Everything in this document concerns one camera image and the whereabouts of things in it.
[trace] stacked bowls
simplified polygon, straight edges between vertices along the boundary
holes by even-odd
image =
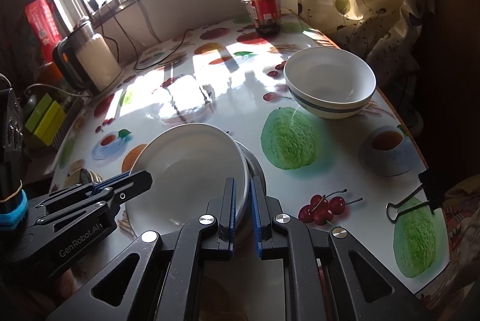
[[[360,57],[332,47],[295,53],[284,68],[286,84],[300,106],[322,118],[347,118],[368,103],[374,72]]]

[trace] blue stripe on bowl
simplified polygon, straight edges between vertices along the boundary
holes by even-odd
[[[289,87],[289,91],[290,93],[292,94],[292,96],[294,96],[294,98],[303,103],[303,104],[306,104],[307,106],[311,107],[311,108],[315,108],[317,110],[321,110],[321,111],[325,111],[325,113],[337,113],[337,114],[340,114],[340,113],[352,113],[353,111],[357,111],[357,110],[361,110],[365,105],[361,105],[360,107],[357,107],[357,108],[346,108],[346,109],[339,109],[339,108],[324,108],[322,106],[318,106],[316,105],[315,103],[311,103],[309,101],[306,101],[305,99],[303,98],[300,98],[297,94],[295,94]]]

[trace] blue gripper pad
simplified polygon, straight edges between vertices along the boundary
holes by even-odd
[[[128,172],[124,172],[123,174],[118,174],[118,175],[115,175],[114,177],[111,177],[107,180],[104,180],[103,182],[95,185],[92,189],[92,195],[97,195],[98,193],[100,193],[100,191],[102,191],[105,187],[108,187],[111,183],[117,181],[117,180],[120,180],[120,179],[123,179],[124,177],[127,177],[130,175],[130,171]]]
[[[13,232],[23,217],[25,217],[27,207],[27,195],[22,190],[22,201],[15,210],[10,213],[0,214],[0,232]]]
[[[254,180],[250,181],[251,214],[253,220],[253,234],[255,235],[255,247],[257,256],[262,258],[262,225],[260,224],[260,212],[258,210],[257,192],[255,190]]]
[[[233,189],[232,189],[232,203],[230,205],[230,228],[229,228],[229,253],[230,258],[233,258],[233,252],[235,247],[235,220],[237,218],[237,182],[233,180]]]

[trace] rubber band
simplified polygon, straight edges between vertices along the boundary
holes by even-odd
[[[14,196],[16,196],[20,190],[22,189],[23,187],[23,184],[22,184],[22,181],[20,180],[20,187],[18,187],[18,190],[15,191],[13,194],[11,194],[9,197],[6,197],[5,199],[1,200],[0,201],[0,204],[4,204],[6,201],[9,201],[10,199],[12,199]]]

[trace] electrical cord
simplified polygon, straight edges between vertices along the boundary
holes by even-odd
[[[3,73],[0,73],[0,79],[3,79],[4,81],[6,81],[8,83],[8,85],[10,86],[10,88],[12,88],[10,80]]]
[[[138,51],[137,51],[137,48],[135,46],[135,44],[132,42],[132,40],[130,39],[129,35],[127,34],[127,32],[125,31],[125,29],[123,29],[123,26],[120,25],[120,22],[118,21],[117,17],[115,16],[115,14],[113,13],[112,9],[110,8],[109,4],[107,3],[106,6],[109,8],[110,12],[112,13],[112,16],[115,20],[115,22],[117,23],[117,25],[121,28],[123,34],[128,38],[128,40],[130,41],[131,43],[131,46],[133,46],[133,49],[135,50],[135,54],[137,56],[137,62],[135,63],[135,65],[137,65],[138,63]]]
[[[160,61],[157,61],[157,62],[154,63],[154,64],[149,65],[148,67],[145,67],[145,68],[137,68],[137,65],[138,65],[138,57],[137,57],[137,62],[136,62],[135,65],[133,66],[134,70],[140,72],[140,71],[143,71],[143,70],[150,69],[150,68],[152,68],[153,66],[158,65],[158,64],[164,62],[168,57],[170,57],[172,54],[174,54],[177,50],[180,49],[180,47],[182,46],[183,42],[185,41],[185,36],[187,35],[187,33],[188,33],[189,31],[193,31],[193,29],[187,29],[187,30],[185,30],[185,32],[183,33],[183,38],[181,39],[180,44],[179,44],[172,52],[170,52],[170,53],[167,54],[164,58],[162,58]]]
[[[38,86],[49,87],[49,88],[53,88],[53,89],[58,90],[58,91],[62,91],[64,94],[70,95],[71,97],[92,98],[92,97],[89,96],[89,95],[72,94],[72,93],[69,93],[68,91],[62,90],[61,88],[55,87],[54,85],[45,85],[45,84],[43,84],[43,83],[35,83],[34,85],[28,86],[26,89],[24,89],[25,95],[28,95],[28,91],[29,91],[32,87],[38,87]]]
[[[113,41],[115,42],[115,46],[117,47],[117,62],[120,60],[120,50],[119,50],[119,44],[117,41],[115,41],[115,39],[111,38],[111,37],[107,37],[104,33],[103,33],[103,21],[102,21],[102,7],[103,7],[103,4],[100,6],[100,8],[98,9],[98,19],[100,20],[100,29],[102,30],[102,37],[106,40],[110,40],[110,41]]]
[[[142,12],[142,15],[143,15],[143,19],[145,19],[145,23],[147,25],[147,28],[148,28],[148,31],[150,32],[150,34],[152,35],[152,37],[157,40],[158,44],[160,44],[162,41],[160,41],[160,38],[157,37],[156,33],[155,33],[155,30],[153,30],[153,26],[152,26],[152,23],[150,22],[150,18],[148,18],[148,14],[147,12],[145,11],[145,7],[143,6],[143,4],[140,3],[139,0],[134,0],[137,5],[138,5],[138,8],[140,9],[140,11]]]

